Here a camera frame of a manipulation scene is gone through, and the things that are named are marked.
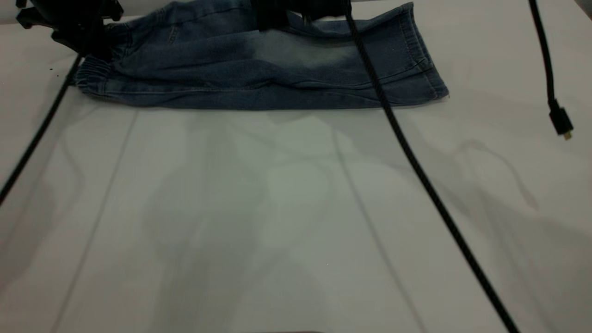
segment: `denim pants leg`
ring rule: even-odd
[[[89,56],[76,85],[93,97],[140,106],[277,110],[378,107],[344,21],[259,32],[250,0],[173,2],[105,29],[114,58]],[[357,21],[393,105],[448,94],[413,17],[413,3]]]

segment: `jeans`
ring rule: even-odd
[[[357,21],[388,100],[415,105],[448,95],[408,3]],[[117,103],[277,110],[379,107],[345,21],[259,32],[250,0],[173,2],[105,27],[113,52],[88,56],[75,85]]]

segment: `elastic cuff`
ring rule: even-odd
[[[111,69],[112,67],[108,62],[88,56],[76,72],[74,84],[84,94],[101,97],[105,91],[105,83]]]

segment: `white surface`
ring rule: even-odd
[[[119,0],[126,15],[144,15],[158,9],[170,1],[167,0]],[[15,7],[15,1],[7,0],[0,2],[0,23],[16,22],[18,8]]]
[[[397,114],[523,332],[590,332],[592,23],[540,6],[573,140],[546,116],[526,1],[416,1],[451,98]],[[47,30],[0,38],[4,179],[72,54]],[[72,89],[60,112],[0,210],[0,332],[504,331],[379,110],[144,110]]]

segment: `black cable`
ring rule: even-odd
[[[64,83],[62,84],[60,91],[57,93],[57,96],[53,101],[52,107],[49,109],[49,112],[45,116],[45,119],[43,120],[43,123],[37,130],[37,133],[29,143],[29,146],[27,146],[27,150],[25,150],[24,154],[21,156],[21,159],[18,161],[17,166],[14,168],[14,170],[12,170],[10,177],[8,177],[8,180],[2,187],[2,191],[0,192],[0,207],[2,206],[2,204],[4,204],[4,200],[6,200],[6,198],[8,197],[8,194],[12,190],[14,184],[16,184],[18,177],[20,177],[20,175],[22,174],[22,171],[27,166],[29,159],[31,159],[31,156],[35,152],[35,149],[37,149],[39,142],[41,142],[43,136],[45,135],[47,128],[49,128],[49,125],[52,123],[53,117],[56,115],[57,109],[60,107],[62,99],[66,95],[66,91],[68,90],[68,87],[72,82],[74,74],[76,73],[76,70],[80,65],[80,61],[83,58],[82,55],[86,54],[88,47],[91,45],[92,37],[95,34],[97,27],[102,27],[102,12],[105,8],[106,3],[107,0],[101,0],[101,5],[99,6],[99,10],[93,20],[92,26],[89,29],[88,35],[82,43],[80,53],[78,53],[76,60],[74,60],[74,63],[72,64],[72,67],[68,72],[68,75],[66,75],[66,79],[64,80]]]
[[[530,12],[532,19],[535,21],[536,33],[539,36],[540,50],[543,53],[543,61],[545,62],[545,74],[547,75],[547,99],[552,101],[555,99],[555,83],[553,80],[553,68],[551,67],[551,55],[549,54],[549,46],[547,45],[547,37],[543,29],[543,22],[540,20],[539,7],[536,0],[528,0],[530,5]]]
[[[389,124],[391,125],[392,130],[395,133],[397,140],[399,141],[399,144],[401,145],[401,148],[403,149],[403,152],[405,152],[405,156],[409,160],[409,163],[413,167],[413,170],[417,174],[417,177],[422,182],[422,185],[425,188],[428,195],[430,196],[430,199],[432,199],[432,202],[433,202],[434,206],[436,206],[436,209],[438,210],[438,212],[440,213],[442,220],[444,220],[444,223],[446,224],[448,231],[451,233],[452,237],[454,238],[456,244],[458,245],[458,248],[461,250],[462,255],[465,257],[467,263],[471,267],[473,274],[475,274],[475,277],[479,281],[479,284],[481,285],[481,287],[483,288],[483,291],[485,292],[485,294],[489,298],[489,301],[493,305],[493,308],[496,310],[497,315],[500,317],[504,326],[506,327],[506,329],[508,330],[509,333],[519,333],[520,331],[518,330],[518,327],[514,323],[514,320],[512,319],[512,317],[510,316],[510,314],[506,310],[504,303],[501,301],[499,296],[497,296],[495,289],[493,288],[493,286],[489,282],[489,279],[485,275],[485,272],[483,272],[483,269],[479,265],[479,262],[477,261],[477,259],[473,255],[469,245],[466,243],[464,237],[462,236],[461,231],[458,229],[456,223],[452,219],[452,216],[448,212],[448,209],[446,209],[446,206],[444,205],[444,203],[442,202],[442,200],[438,196],[436,189],[434,188],[434,186],[432,186],[432,183],[430,182],[428,176],[423,171],[422,166],[419,164],[419,161],[417,160],[417,158],[415,157],[415,154],[411,150],[411,147],[409,146],[409,143],[407,142],[407,139],[405,138],[405,135],[403,134],[403,131],[401,130],[401,126],[399,125],[397,118],[395,117],[395,114],[393,113],[393,111],[391,109],[391,105],[388,102],[387,96],[385,95],[384,90],[382,89],[382,85],[380,84],[380,81],[378,79],[378,75],[376,73],[376,70],[374,69],[374,66],[372,65],[372,62],[370,61],[370,57],[368,56],[368,53],[366,52],[366,48],[364,47],[362,39],[360,38],[360,35],[358,33],[358,28],[356,27],[356,23],[354,22],[354,20],[352,18],[351,4],[347,0],[345,0],[344,3],[345,3],[344,4],[345,18],[348,22],[349,29],[352,32],[353,41],[356,44],[356,47],[358,48],[358,52],[360,53],[360,57],[362,58],[362,61],[364,62],[364,67],[366,67],[366,71],[372,81],[372,86],[374,87],[374,90],[376,91],[376,95],[378,96],[378,99],[380,100],[380,104],[382,105],[382,108],[384,109],[384,113],[387,116]]]
[[[558,135],[563,135],[565,140],[571,138],[571,131],[574,126],[571,124],[570,117],[564,108],[559,106],[559,102],[555,98],[555,82],[553,80],[553,67],[551,65],[551,54],[549,53],[549,45],[547,44],[547,37],[545,36],[545,29],[540,20],[539,7],[536,0],[528,0],[530,5],[530,12],[532,19],[535,22],[536,34],[539,36],[540,51],[543,53],[543,62],[545,63],[545,73],[547,76],[547,103],[551,112],[549,116],[553,122],[553,126]]]

